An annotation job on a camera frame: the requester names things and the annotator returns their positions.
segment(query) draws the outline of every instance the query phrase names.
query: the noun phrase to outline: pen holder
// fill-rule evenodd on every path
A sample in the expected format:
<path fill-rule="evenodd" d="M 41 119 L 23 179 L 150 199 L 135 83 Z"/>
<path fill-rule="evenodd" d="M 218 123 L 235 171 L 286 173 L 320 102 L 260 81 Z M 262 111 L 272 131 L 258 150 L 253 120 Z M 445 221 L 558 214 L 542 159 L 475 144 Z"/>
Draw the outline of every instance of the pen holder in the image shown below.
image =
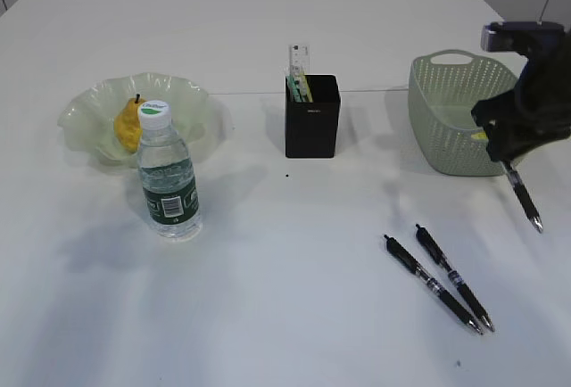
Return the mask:
<path fill-rule="evenodd" d="M 306 75 L 313 103 L 294 100 L 285 82 L 285 156 L 333 158 L 341 98 L 333 75 Z"/>

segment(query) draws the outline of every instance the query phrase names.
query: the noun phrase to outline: white bottle cap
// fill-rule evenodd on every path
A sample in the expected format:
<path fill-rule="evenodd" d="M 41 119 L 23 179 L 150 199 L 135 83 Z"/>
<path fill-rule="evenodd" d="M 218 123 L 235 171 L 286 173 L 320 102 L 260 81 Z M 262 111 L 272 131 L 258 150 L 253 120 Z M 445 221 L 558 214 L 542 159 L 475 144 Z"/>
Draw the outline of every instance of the white bottle cap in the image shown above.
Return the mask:
<path fill-rule="evenodd" d="M 170 106 L 162 100 L 143 103 L 138 109 L 139 122 L 144 130 L 160 130 L 170 125 Z"/>

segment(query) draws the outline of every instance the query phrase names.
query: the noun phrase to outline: water bottle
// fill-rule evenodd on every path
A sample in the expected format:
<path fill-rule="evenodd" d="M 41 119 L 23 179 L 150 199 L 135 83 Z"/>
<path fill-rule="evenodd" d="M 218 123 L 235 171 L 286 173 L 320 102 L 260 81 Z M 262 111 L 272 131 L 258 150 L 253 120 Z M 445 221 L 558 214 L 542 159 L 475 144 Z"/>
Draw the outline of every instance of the water bottle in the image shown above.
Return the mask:
<path fill-rule="evenodd" d="M 172 125 L 167 103 L 145 102 L 138 117 L 143 133 L 137 164 L 152 227 L 164 237 L 188 240 L 203 222 L 186 143 Z"/>

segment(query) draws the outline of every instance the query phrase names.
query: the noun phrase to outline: plastic basket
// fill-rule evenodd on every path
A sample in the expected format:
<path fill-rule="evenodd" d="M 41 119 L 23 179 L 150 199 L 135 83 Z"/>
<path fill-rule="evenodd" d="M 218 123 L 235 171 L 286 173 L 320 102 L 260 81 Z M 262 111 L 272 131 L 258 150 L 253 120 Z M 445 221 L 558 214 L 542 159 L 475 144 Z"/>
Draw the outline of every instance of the plastic basket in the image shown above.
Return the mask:
<path fill-rule="evenodd" d="M 438 64 L 460 54 L 466 64 Z M 418 145 L 436 170 L 454 176 L 497 176 L 503 172 L 485 150 L 487 139 L 470 111 L 479 100 L 504 93 L 517 77 L 503 64 L 461 50 L 418 57 L 410 68 L 409 118 Z"/>

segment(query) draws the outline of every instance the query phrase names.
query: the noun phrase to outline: pear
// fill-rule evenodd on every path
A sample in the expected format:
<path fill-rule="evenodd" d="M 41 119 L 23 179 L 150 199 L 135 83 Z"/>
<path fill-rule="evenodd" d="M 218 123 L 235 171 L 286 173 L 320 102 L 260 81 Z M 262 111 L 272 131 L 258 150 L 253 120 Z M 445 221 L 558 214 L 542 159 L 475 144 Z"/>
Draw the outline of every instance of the pear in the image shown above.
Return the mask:
<path fill-rule="evenodd" d="M 139 146 L 141 125 L 139 124 L 137 110 L 139 105 L 144 102 L 146 100 L 141 98 L 141 95 L 128 99 L 123 110 L 113 121 L 113 130 L 117 139 L 129 152 L 136 152 Z"/>

